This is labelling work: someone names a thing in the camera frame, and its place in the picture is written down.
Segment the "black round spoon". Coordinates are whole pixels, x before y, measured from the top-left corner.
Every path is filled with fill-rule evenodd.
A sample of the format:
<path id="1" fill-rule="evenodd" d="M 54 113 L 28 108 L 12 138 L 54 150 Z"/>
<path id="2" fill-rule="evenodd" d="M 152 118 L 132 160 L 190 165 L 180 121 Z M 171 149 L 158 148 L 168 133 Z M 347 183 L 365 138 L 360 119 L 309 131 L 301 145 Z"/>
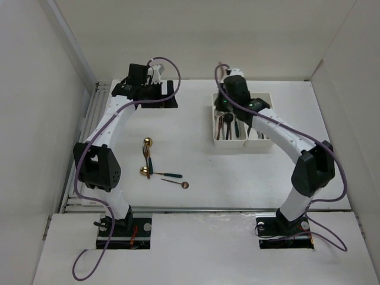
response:
<path id="1" fill-rule="evenodd" d="M 224 116 L 223 116 L 223 119 L 224 119 L 224 123 L 226 124 L 227 126 L 227 130 L 226 130 L 226 140 L 231 140 L 232 139 L 232 122 L 234 120 L 234 116 L 232 113 L 226 113 Z"/>

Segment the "silver round spoon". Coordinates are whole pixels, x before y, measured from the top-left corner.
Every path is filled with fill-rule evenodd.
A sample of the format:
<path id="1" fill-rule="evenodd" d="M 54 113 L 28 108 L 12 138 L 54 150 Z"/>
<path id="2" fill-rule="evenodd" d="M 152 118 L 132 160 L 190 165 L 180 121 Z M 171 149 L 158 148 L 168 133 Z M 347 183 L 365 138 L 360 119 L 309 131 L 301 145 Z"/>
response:
<path id="1" fill-rule="evenodd" d="M 214 115 L 215 115 L 216 118 L 219 118 L 220 116 L 223 116 L 223 115 L 224 115 L 224 112 L 220 112 L 220 111 L 218 111 L 218 110 L 215 110 L 215 111 L 214 111 Z"/>

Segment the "brown wooden spoon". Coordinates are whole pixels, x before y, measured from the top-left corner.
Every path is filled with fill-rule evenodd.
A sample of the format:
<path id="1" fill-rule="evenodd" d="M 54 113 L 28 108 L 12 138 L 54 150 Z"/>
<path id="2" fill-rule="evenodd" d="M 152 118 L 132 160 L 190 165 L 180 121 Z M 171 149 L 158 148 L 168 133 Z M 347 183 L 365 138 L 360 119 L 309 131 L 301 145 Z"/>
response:
<path id="1" fill-rule="evenodd" d="M 216 140 L 222 140 L 223 139 L 223 116 L 219 116 L 217 119 L 217 133 L 216 133 Z"/>

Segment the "gold spoon green handle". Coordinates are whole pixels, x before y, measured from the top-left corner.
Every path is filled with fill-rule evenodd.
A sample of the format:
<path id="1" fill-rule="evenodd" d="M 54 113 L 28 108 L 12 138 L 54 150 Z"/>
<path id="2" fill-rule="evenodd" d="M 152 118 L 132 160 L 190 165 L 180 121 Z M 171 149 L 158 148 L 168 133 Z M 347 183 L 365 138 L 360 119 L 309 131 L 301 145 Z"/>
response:
<path id="1" fill-rule="evenodd" d="M 238 124 L 238 121 L 236 118 L 234 119 L 234 125 L 235 125 L 235 136 L 236 136 L 236 138 L 239 138 L 240 137 L 240 130 L 239 130 L 239 124 Z"/>
<path id="2" fill-rule="evenodd" d="M 148 175 L 157 174 L 157 175 L 167 176 L 167 177 L 171 177 L 171 178 L 183 178 L 182 175 L 180 175 L 180 174 L 175 174 L 175 173 L 159 173 L 159 172 L 152 172 L 152 171 L 150 171 L 149 168 L 147 168 L 147 167 L 142 167 L 142 168 L 140 169 L 140 173 L 141 173 L 143 176 L 148 176 Z"/>

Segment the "rose gold fork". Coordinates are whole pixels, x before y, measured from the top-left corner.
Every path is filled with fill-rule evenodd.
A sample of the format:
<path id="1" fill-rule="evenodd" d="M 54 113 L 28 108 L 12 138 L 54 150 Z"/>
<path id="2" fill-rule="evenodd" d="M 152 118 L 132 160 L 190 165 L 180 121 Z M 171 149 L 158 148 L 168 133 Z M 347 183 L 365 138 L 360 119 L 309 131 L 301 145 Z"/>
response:
<path id="1" fill-rule="evenodd" d="M 150 170 L 149 170 L 149 163 L 148 163 L 148 148 L 145 144 L 142 145 L 142 153 L 145 158 L 146 168 L 147 168 L 147 178 L 150 179 Z"/>

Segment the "small copper teaspoon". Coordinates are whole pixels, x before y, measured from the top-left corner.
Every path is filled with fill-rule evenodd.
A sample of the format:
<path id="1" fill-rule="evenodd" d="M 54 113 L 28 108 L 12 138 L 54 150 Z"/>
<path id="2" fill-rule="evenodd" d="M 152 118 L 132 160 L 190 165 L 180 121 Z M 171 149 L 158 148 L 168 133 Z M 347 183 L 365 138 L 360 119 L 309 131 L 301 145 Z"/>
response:
<path id="1" fill-rule="evenodd" d="M 180 185 L 183 189 L 188 189 L 189 188 L 189 183 L 184 181 L 184 182 L 177 182 L 177 181 L 173 181 L 173 180 L 169 180 L 169 179 L 163 179 L 163 181 L 166 181 L 166 182 L 170 182 L 170 183 L 175 183 L 175 184 L 178 184 Z"/>

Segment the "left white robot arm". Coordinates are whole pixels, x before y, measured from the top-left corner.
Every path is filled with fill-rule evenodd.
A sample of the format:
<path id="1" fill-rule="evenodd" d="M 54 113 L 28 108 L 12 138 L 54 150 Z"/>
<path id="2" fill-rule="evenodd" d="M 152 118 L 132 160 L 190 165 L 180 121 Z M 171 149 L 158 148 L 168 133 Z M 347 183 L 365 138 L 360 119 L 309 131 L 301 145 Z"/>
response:
<path id="1" fill-rule="evenodd" d="M 162 93 L 162 64 L 149 61 L 145 65 L 130 64 L 128 75 L 110 92 L 106 110 L 91 135 L 74 145 L 75 179 L 95 194 L 89 201 L 106 208 L 106 217 L 99 223 L 107 230 L 127 235 L 133 227 L 133 214 L 118 185 L 122 170 L 113 152 L 125 123 L 138 106 L 162 105 L 174 98 L 178 88 L 169 80 L 167 93 Z"/>

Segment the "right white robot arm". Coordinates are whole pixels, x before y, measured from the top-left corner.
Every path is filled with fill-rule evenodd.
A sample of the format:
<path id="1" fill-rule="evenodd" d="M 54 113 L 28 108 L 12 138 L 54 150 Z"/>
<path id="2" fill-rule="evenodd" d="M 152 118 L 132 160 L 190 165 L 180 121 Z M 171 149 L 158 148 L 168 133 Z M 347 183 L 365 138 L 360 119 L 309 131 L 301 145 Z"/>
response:
<path id="1" fill-rule="evenodd" d="M 287 129 L 274 109 L 263 99 L 253 98 L 243 72 L 233 68 L 219 84 L 226 93 L 219 92 L 214 105 L 220 112 L 232 111 L 237 120 L 258 131 L 279 146 L 295 164 L 291 176 L 292 190 L 284 204 L 276 211 L 275 227 L 283 234 L 296 228 L 312 198 L 335 176 L 334 161 L 323 147 L 333 151 L 328 141 L 317 145 Z"/>

